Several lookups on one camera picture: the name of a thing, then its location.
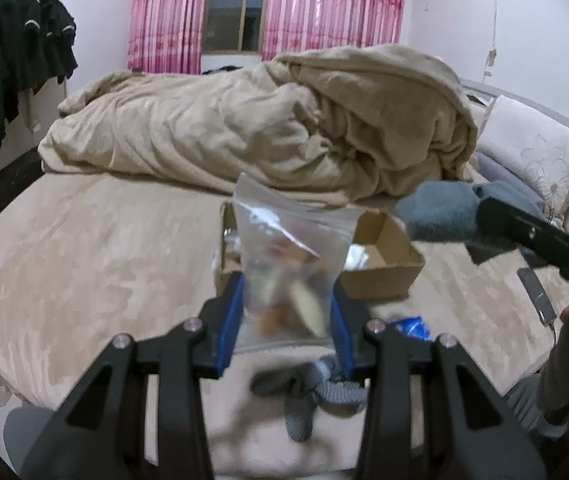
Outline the grey dotted socks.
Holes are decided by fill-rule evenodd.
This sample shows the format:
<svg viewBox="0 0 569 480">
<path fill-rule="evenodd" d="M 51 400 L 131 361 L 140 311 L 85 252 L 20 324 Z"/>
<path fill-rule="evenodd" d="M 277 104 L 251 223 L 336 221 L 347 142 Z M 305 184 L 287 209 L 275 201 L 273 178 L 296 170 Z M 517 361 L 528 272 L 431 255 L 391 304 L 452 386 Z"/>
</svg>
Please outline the grey dotted socks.
<svg viewBox="0 0 569 480">
<path fill-rule="evenodd" d="M 368 402 L 368 387 L 347 378 L 335 354 L 277 370 L 261 370 L 252 377 L 250 391 L 261 398 L 283 397 L 287 434 L 298 443 L 313 434 L 317 408 L 351 417 L 364 411 Z"/>
</svg>

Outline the brown cardboard box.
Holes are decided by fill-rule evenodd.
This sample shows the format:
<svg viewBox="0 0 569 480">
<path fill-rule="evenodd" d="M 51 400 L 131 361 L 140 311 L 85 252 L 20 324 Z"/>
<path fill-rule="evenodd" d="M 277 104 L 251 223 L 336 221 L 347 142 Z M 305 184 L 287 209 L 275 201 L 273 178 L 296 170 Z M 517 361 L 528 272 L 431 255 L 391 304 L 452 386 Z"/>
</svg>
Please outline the brown cardboard box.
<svg viewBox="0 0 569 480">
<path fill-rule="evenodd" d="M 220 206 L 220 235 L 213 261 L 216 292 L 241 269 L 232 240 L 237 222 L 232 203 Z M 411 243 L 399 221 L 385 211 L 367 209 L 358 219 L 340 280 L 356 299 L 388 300 L 403 297 L 425 266 L 425 257 Z"/>
</svg>

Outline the black clothes pile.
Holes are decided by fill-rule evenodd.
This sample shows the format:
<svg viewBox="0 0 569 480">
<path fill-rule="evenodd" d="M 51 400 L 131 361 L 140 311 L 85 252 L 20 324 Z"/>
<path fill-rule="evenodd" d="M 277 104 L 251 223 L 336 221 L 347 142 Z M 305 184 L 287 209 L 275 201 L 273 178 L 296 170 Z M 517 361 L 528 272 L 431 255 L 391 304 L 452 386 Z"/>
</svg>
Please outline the black clothes pile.
<svg viewBox="0 0 569 480">
<path fill-rule="evenodd" d="M 62 0 L 0 0 L 0 146 L 22 92 L 73 76 L 76 32 Z"/>
</svg>

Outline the smartphone on bed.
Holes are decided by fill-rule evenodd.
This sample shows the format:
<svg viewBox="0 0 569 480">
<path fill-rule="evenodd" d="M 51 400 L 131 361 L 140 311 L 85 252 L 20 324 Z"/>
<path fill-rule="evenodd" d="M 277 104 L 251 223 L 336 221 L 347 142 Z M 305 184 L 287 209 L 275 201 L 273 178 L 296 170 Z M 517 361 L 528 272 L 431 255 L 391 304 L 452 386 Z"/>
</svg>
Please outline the smartphone on bed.
<svg viewBox="0 0 569 480">
<path fill-rule="evenodd" d="M 544 326 L 553 324 L 557 318 L 556 311 L 535 271 L 531 268 L 521 268 L 517 271 L 517 275 L 541 323 Z"/>
</svg>

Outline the floral white pillow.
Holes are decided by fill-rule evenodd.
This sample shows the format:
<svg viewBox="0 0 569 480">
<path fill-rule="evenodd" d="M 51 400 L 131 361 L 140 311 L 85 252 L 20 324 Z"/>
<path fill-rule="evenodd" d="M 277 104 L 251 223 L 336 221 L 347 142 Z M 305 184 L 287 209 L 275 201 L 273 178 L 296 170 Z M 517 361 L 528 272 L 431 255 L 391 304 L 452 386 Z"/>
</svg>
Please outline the floral white pillow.
<svg viewBox="0 0 569 480">
<path fill-rule="evenodd" d="M 499 96 L 485 114 L 477 151 L 498 162 L 562 220 L 569 209 L 569 127 L 519 101 Z"/>
</svg>

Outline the pink curtains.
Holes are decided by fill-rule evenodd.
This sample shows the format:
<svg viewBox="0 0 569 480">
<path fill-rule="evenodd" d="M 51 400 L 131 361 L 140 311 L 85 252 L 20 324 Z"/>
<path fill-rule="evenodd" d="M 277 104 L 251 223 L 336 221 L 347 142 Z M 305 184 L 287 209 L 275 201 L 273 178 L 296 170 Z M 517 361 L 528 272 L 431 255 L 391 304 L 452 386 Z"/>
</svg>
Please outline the pink curtains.
<svg viewBox="0 0 569 480">
<path fill-rule="evenodd" d="M 370 47 L 401 38 L 405 0 L 266 0 L 262 50 Z M 128 59 L 147 73 L 201 73 L 206 0 L 132 0 Z"/>
</svg>

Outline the beige bed sheet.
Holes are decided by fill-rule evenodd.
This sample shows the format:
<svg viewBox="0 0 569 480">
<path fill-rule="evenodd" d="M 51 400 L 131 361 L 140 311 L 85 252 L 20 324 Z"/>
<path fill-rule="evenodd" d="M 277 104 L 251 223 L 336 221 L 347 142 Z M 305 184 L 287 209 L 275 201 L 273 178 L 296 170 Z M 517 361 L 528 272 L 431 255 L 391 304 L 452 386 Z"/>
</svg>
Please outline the beige bed sheet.
<svg viewBox="0 0 569 480">
<path fill-rule="evenodd" d="M 168 332 L 197 314 L 231 268 L 219 255 L 234 215 L 222 197 L 109 174 L 47 174 L 0 214 L 0 405 L 12 398 L 57 408 L 111 338 Z M 373 253 L 347 288 L 392 301 L 378 318 L 419 316 L 454 334 L 499 392 L 546 361 L 554 338 L 518 278 L 519 252 L 474 264 L 460 244 L 413 244 L 385 210 L 355 237 Z M 363 416 L 318 412 L 313 434 L 287 435 L 283 403 L 250 391 L 259 370 L 312 362 L 314 341 L 238 341 L 224 376 L 203 387 L 218 474 L 287 478 L 356 464 Z"/>
</svg>

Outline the blue tissue packet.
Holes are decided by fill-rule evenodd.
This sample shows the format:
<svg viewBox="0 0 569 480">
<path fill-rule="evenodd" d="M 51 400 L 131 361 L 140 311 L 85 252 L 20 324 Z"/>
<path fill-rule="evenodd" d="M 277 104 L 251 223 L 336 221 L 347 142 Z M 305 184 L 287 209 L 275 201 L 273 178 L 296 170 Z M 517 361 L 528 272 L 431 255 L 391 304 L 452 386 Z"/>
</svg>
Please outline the blue tissue packet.
<svg viewBox="0 0 569 480">
<path fill-rule="evenodd" d="M 432 341 L 431 330 L 421 316 L 410 316 L 391 321 L 389 325 L 406 337 L 419 339 L 422 341 Z"/>
</svg>

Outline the window with frame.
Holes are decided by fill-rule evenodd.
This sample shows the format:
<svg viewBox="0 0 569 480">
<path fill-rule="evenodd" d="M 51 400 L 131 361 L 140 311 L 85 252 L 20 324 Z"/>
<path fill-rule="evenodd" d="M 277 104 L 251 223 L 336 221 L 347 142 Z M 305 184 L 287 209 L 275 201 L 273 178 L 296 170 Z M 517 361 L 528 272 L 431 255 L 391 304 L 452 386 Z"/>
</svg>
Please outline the window with frame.
<svg viewBox="0 0 569 480">
<path fill-rule="evenodd" d="M 265 6 L 266 0 L 206 0 L 203 51 L 260 52 Z"/>
</svg>

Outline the grey knit glove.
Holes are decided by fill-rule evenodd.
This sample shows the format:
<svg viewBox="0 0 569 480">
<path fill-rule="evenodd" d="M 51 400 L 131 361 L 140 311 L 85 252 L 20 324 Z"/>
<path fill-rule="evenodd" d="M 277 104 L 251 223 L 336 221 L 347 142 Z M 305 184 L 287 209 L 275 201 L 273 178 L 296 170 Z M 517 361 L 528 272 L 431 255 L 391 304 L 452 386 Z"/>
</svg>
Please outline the grey knit glove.
<svg viewBox="0 0 569 480">
<path fill-rule="evenodd" d="M 504 181 L 482 184 L 428 181 L 420 184 L 413 194 L 402 198 L 395 205 L 395 211 L 412 240 L 463 243 L 472 262 L 478 266 L 516 249 L 508 240 L 481 232 L 477 213 L 486 198 L 495 198 L 535 218 L 545 219 L 533 200 Z"/>
</svg>

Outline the zip bag with snacks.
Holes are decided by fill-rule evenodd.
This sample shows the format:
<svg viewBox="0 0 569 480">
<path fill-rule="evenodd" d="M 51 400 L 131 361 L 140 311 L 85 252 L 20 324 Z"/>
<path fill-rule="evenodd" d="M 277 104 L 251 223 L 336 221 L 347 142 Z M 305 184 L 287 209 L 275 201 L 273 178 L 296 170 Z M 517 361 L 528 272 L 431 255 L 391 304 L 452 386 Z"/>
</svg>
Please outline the zip bag with snacks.
<svg viewBox="0 0 569 480">
<path fill-rule="evenodd" d="M 333 287 L 362 211 L 305 205 L 247 174 L 232 206 L 244 276 L 242 347 L 328 341 Z"/>
</svg>

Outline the beige rumpled blanket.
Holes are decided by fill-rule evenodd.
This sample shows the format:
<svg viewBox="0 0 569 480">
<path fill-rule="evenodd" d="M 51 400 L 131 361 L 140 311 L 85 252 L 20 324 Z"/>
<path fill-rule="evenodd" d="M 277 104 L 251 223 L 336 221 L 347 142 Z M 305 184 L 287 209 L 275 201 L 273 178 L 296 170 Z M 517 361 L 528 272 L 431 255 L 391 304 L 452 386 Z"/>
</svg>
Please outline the beige rumpled blanket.
<svg viewBox="0 0 569 480">
<path fill-rule="evenodd" d="M 249 174 L 330 203 L 459 180 L 478 140 L 457 74 L 399 44 L 283 53 L 210 75 L 114 73 L 58 113 L 38 148 L 48 172 L 222 193 Z"/>
</svg>

